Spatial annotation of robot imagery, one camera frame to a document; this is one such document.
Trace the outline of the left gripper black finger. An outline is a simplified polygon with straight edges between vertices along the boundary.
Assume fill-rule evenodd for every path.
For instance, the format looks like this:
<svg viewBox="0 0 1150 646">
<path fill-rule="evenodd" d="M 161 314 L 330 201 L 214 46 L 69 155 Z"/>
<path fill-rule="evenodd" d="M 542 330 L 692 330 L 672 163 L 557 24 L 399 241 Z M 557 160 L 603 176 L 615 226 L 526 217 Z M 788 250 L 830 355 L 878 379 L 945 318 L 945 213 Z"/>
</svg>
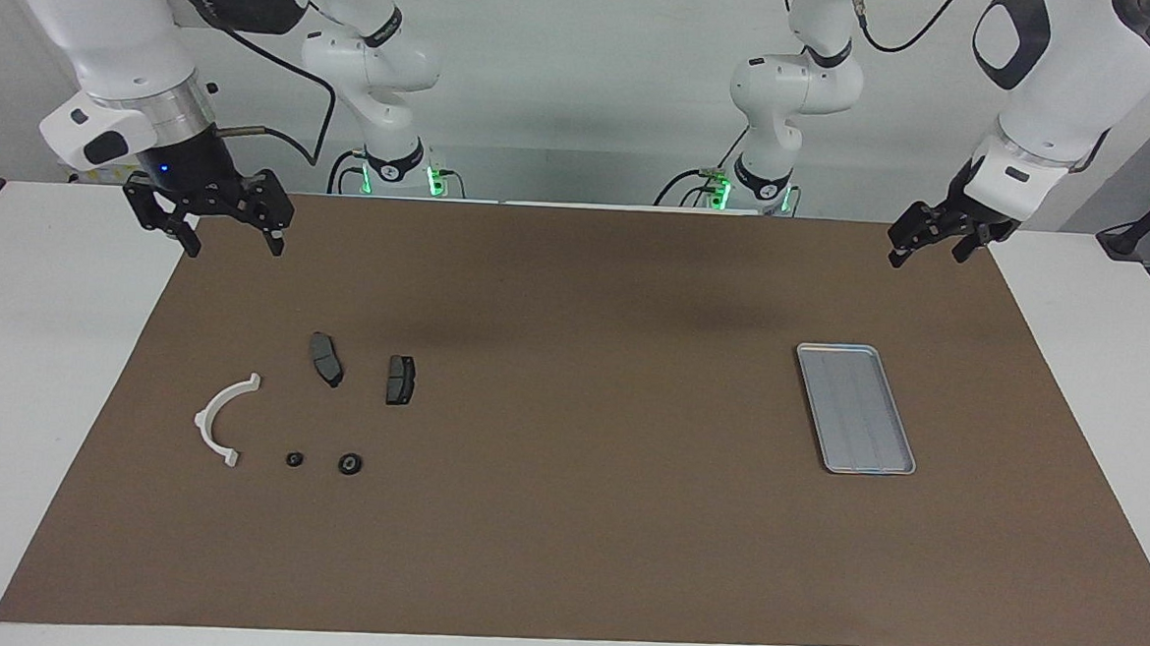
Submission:
<svg viewBox="0 0 1150 646">
<path fill-rule="evenodd" d="M 963 237 L 952 248 L 952 257 L 957 263 L 966 263 L 977 249 L 986 249 L 992 243 L 1003 243 L 1018 229 L 1017 222 L 971 223 L 963 231 Z"/>
<path fill-rule="evenodd" d="M 942 217 L 944 213 L 940 208 L 911 205 L 899 220 L 895 220 L 889 226 L 891 266 L 900 268 L 914 251 L 941 243 L 946 234 Z"/>
</svg>

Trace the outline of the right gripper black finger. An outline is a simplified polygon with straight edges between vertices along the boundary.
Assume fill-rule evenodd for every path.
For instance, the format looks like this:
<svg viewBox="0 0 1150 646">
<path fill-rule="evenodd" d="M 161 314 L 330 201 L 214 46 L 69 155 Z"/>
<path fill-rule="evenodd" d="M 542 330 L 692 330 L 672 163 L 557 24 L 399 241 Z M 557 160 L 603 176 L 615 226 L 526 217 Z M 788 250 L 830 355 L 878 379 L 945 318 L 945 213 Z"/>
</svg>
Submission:
<svg viewBox="0 0 1150 646">
<path fill-rule="evenodd" d="M 198 256 L 201 240 L 195 234 L 194 226 L 187 221 L 187 213 L 181 206 L 172 212 L 166 212 L 158 202 L 154 189 L 139 182 L 126 182 L 124 197 L 143 229 L 147 232 L 162 232 L 178 243 L 187 257 Z"/>
<path fill-rule="evenodd" d="M 276 256 L 282 256 L 284 231 L 291 226 L 296 212 L 286 194 L 279 177 L 269 169 L 241 179 L 241 221 L 263 236 L 268 251 Z"/>
</svg>

